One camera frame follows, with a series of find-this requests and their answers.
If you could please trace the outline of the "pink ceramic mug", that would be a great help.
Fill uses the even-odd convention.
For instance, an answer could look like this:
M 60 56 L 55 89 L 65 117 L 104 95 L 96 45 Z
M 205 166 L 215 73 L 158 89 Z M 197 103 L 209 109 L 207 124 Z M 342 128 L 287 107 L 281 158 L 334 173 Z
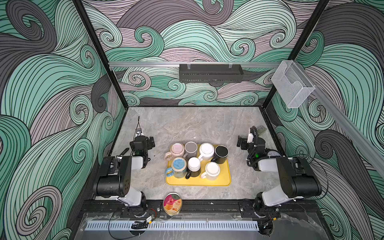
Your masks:
M 185 147 L 183 144 L 175 143 L 170 147 L 170 150 L 165 154 L 165 160 L 172 161 L 175 158 L 183 157 L 185 155 Z

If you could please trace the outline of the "blue butterfly mug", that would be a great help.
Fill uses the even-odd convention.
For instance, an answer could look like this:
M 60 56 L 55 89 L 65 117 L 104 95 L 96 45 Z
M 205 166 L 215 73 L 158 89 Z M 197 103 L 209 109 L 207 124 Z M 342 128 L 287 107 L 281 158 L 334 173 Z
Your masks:
M 165 171 L 166 177 L 184 178 L 187 174 L 187 168 L 188 165 L 184 158 L 175 158 L 172 160 L 171 166 Z

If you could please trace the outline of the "grey ceramic mug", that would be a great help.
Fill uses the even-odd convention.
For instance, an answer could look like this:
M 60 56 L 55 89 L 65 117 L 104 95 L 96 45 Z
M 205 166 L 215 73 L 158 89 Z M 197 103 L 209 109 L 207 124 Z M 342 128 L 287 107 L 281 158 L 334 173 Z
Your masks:
M 187 142 L 185 144 L 185 159 L 196 157 L 198 152 L 198 145 L 195 142 Z

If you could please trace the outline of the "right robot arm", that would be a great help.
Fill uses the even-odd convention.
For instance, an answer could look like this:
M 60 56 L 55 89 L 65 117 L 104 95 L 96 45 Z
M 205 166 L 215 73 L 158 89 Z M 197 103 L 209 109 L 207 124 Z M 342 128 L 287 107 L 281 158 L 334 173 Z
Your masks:
M 321 195 L 321 183 L 306 159 L 284 157 L 276 150 L 267 149 L 265 143 L 264 139 L 252 134 L 247 138 L 239 136 L 237 140 L 237 147 L 248 152 L 248 167 L 279 175 L 280 183 L 276 187 L 257 194 L 254 203 L 256 211 Z

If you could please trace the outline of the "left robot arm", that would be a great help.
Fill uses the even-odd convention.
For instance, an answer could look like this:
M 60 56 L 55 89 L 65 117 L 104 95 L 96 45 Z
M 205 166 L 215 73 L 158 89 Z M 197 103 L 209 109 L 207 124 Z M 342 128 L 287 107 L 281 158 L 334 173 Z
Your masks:
M 151 160 L 149 150 L 155 146 L 153 137 L 136 136 L 121 154 L 104 157 L 94 182 L 94 195 L 146 210 L 146 196 L 131 186 L 131 175 L 133 170 L 147 166 Z

